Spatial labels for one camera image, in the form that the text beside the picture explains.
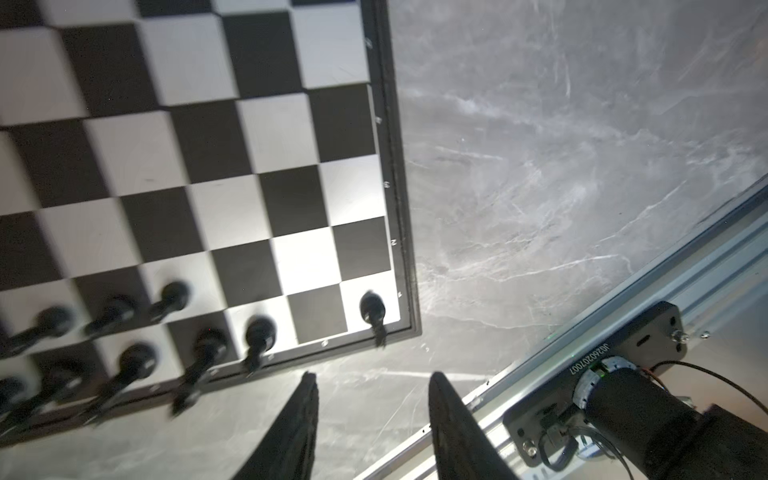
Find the marble surface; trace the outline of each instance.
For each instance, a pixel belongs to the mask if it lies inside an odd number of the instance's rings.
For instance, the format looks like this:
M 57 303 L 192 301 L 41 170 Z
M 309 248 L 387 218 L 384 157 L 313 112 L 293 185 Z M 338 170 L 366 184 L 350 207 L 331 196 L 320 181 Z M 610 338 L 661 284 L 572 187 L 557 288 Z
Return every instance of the marble surface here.
M 313 478 L 351 478 L 768 173 L 763 0 L 392 0 L 424 334 L 325 362 Z M 286 372 L 0 451 L 0 478 L 229 478 Z

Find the screw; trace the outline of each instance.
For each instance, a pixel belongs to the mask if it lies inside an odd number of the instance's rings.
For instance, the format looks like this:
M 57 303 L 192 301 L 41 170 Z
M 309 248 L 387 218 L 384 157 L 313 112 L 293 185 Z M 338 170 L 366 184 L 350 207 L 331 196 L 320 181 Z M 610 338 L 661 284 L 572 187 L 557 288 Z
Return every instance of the screw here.
M 526 439 L 523 442 L 523 450 L 525 450 L 525 453 L 527 453 L 529 457 L 535 457 L 536 454 L 538 454 L 538 449 L 536 448 L 536 445 L 534 445 L 533 441 L 530 439 Z
M 686 343 L 688 343 L 688 340 L 690 340 L 690 335 L 688 335 L 687 333 L 685 333 L 683 330 L 675 330 L 675 331 L 674 331 L 674 332 L 672 332 L 672 334 L 670 335 L 670 338 L 671 338 L 671 339 L 672 339 L 672 341 L 673 341 L 673 342 L 675 342 L 675 343 L 683 343 L 683 344 L 686 344 Z

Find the checkered board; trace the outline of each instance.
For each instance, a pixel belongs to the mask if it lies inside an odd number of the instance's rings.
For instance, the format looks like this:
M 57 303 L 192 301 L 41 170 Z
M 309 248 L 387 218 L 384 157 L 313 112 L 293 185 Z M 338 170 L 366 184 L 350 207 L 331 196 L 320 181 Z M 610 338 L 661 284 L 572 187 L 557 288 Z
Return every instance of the checkered board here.
M 0 327 L 7 339 L 50 306 L 76 321 L 0 360 L 0 378 L 21 376 L 34 394 L 54 361 L 80 359 L 91 374 L 59 406 L 71 408 L 141 341 L 160 362 L 125 398 L 157 396 L 206 329 L 227 336 L 216 375 L 240 378 L 256 314 L 277 326 L 270 372 L 372 346 L 359 314 L 367 290 L 383 298 L 390 332 L 418 333 L 402 165 L 381 130 L 396 118 L 374 107 L 389 39 L 366 9 L 0 2 Z M 190 302 L 153 325 L 147 309 L 174 280 Z M 136 317 L 86 340 L 82 327 L 116 294 Z

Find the black cable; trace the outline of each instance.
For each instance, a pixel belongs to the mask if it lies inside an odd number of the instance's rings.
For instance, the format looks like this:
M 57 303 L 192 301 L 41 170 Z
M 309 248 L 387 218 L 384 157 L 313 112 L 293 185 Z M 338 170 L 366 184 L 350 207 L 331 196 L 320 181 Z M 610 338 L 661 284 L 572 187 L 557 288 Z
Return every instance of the black cable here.
M 570 435 L 583 435 L 585 437 L 589 437 L 592 439 L 595 444 L 602 444 L 606 449 L 610 450 L 611 453 L 618 458 L 619 462 L 624 466 L 625 469 L 627 469 L 627 474 L 629 475 L 629 480 L 634 480 L 634 476 L 632 476 L 632 471 L 629 469 L 629 465 L 627 464 L 627 461 L 624 460 L 624 456 L 619 452 L 619 450 L 616 448 L 616 445 L 614 445 L 610 440 L 606 439 L 605 436 L 598 432 L 595 429 L 589 429 L 587 427 L 570 427 L 568 429 L 568 434 Z
M 688 363 L 688 362 L 680 362 L 678 360 L 664 360 L 663 362 L 659 362 L 656 365 L 650 367 L 649 370 L 653 372 L 654 370 L 656 370 L 662 365 L 682 365 L 682 366 L 686 366 L 688 368 L 695 369 L 700 372 L 704 372 L 706 374 L 712 375 L 716 379 L 722 380 L 728 385 L 738 390 L 739 392 L 742 392 L 748 399 L 752 400 L 755 405 L 759 406 L 761 410 L 763 410 L 766 414 L 768 414 L 768 408 L 765 405 L 763 405 L 763 403 L 760 400 L 756 399 L 751 393 L 747 392 L 745 389 L 741 388 L 736 383 L 731 382 L 729 379 L 725 378 L 724 376 L 718 373 L 713 372 L 712 370 L 707 370 L 702 366 L 694 365 L 693 363 Z
M 547 435 L 547 432 L 544 432 L 541 434 L 541 436 L 538 438 L 538 452 L 541 455 L 541 462 L 544 463 L 547 467 L 549 467 L 550 470 L 553 470 L 555 472 L 561 472 L 565 469 L 565 467 L 568 466 L 569 463 L 571 463 L 571 460 L 574 458 L 574 455 L 576 455 L 576 451 L 578 450 L 578 440 L 574 438 L 573 436 L 568 437 L 568 441 L 565 444 L 565 448 L 563 449 L 563 452 L 558 457 L 558 460 L 555 463 L 549 462 L 549 455 L 547 455 L 547 452 L 544 450 L 544 437 Z

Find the black chess piece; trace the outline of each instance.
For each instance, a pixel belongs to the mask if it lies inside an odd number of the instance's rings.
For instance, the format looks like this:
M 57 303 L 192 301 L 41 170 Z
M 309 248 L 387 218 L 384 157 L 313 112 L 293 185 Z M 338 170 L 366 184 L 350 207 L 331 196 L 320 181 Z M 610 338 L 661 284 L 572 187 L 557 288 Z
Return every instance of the black chess piece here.
M 104 311 L 101 316 L 93 322 L 90 322 L 84 328 L 84 333 L 88 338 L 102 336 L 105 333 L 112 332 L 123 322 L 134 318 L 136 314 L 135 303 L 126 296 L 113 296 L 107 300 L 104 305 Z
M 376 346 L 386 346 L 386 329 L 384 328 L 386 308 L 384 307 L 382 297 L 376 295 L 371 290 L 365 292 L 360 298 L 360 315 L 371 326 Z
M 245 341 L 248 354 L 243 360 L 243 367 L 248 376 L 261 368 L 261 356 L 275 345 L 277 327 L 268 316 L 253 316 L 245 329 Z
M 15 376 L 0 380 L 0 416 L 5 415 L 27 397 L 27 386 Z
M 123 351 L 118 364 L 120 372 L 101 387 L 98 396 L 80 414 L 85 418 L 84 424 L 91 423 L 105 414 L 114 404 L 118 393 L 131 383 L 152 375 L 157 366 L 157 354 L 152 346 L 135 343 Z
M 184 371 L 181 385 L 176 390 L 171 415 L 174 417 L 191 408 L 200 398 L 200 382 L 207 378 L 210 367 L 227 354 L 227 338 L 218 330 L 206 330 L 195 342 L 195 361 Z
M 184 282 L 171 282 L 163 287 L 160 297 L 160 301 L 149 308 L 152 323 L 160 323 L 166 316 L 186 307 L 190 299 L 190 288 Z
M 59 362 L 43 375 L 40 393 L 22 402 L 0 423 L 0 437 L 23 428 L 48 403 L 65 399 L 85 381 L 85 371 L 76 362 Z
M 37 325 L 17 333 L 8 339 L 8 353 L 17 356 L 48 337 L 62 336 L 74 325 L 72 313 L 62 306 L 52 306 L 38 314 Z

